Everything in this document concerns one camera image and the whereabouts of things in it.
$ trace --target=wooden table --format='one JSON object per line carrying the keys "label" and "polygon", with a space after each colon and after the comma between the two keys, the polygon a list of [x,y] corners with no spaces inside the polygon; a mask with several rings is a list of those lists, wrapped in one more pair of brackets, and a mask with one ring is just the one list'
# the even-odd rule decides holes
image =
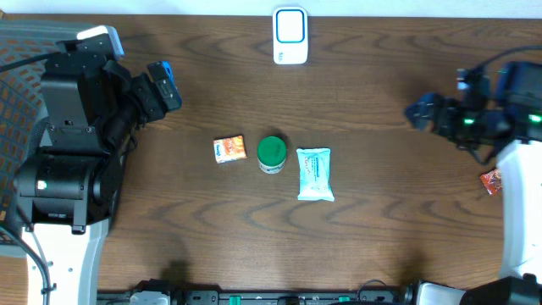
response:
{"label": "wooden table", "polygon": [[[478,178],[491,167],[412,130],[402,112],[425,92],[458,96],[457,68],[540,43],[542,21],[312,18],[307,63],[278,66],[270,17],[9,18],[113,25],[122,64],[136,75],[168,60],[184,99],[137,135],[100,289],[149,278],[259,290],[496,279],[501,198]],[[249,158],[217,165],[213,139],[239,134]],[[257,144],[275,134],[289,157],[266,175]],[[298,147],[331,148],[335,202],[297,201]],[[25,303],[25,261],[0,266],[1,302]]]}

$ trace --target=orange wrapper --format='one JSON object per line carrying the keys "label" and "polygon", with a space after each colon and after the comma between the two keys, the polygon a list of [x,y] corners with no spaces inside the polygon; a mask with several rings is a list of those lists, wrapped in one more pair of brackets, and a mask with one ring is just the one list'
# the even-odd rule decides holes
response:
{"label": "orange wrapper", "polygon": [[502,190],[501,172],[498,169],[493,169],[489,173],[481,175],[480,179],[490,195],[495,195]]}
{"label": "orange wrapper", "polygon": [[246,158],[243,136],[215,140],[214,158],[218,164]]}

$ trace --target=green jar lid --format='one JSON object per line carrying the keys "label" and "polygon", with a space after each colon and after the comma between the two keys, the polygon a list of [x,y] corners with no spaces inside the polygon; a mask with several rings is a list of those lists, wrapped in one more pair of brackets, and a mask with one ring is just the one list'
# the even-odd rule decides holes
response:
{"label": "green jar lid", "polygon": [[286,144],[276,136],[268,136],[257,147],[257,158],[266,166],[277,166],[286,160]]}

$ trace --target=wet wipes package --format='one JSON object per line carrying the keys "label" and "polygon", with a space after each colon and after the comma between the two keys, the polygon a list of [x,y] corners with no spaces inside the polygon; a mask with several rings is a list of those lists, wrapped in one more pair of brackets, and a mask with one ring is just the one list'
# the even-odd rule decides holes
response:
{"label": "wet wipes package", "polygon": [[299,159],[298,200],[334,201],[329,184],[329,148],[297,149]]}

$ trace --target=green light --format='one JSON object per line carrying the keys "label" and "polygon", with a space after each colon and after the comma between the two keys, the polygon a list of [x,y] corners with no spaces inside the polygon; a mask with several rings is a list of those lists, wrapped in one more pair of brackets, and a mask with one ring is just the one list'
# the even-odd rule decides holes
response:
{"label": "green light", "polygon": [[542,122],[542,117],[539,116],[539,115],[536,115],[536,114],[530,114],[530,115],[528,116],[528,119],[530,119],[531,122],[533,122],[533,123],[540,123],[540,122]]}
{"label": "green light", "polygon": [[38,190],[45,190],[47,188],[47,183],[44,180],[38,180],[37,181],[37,189]]}

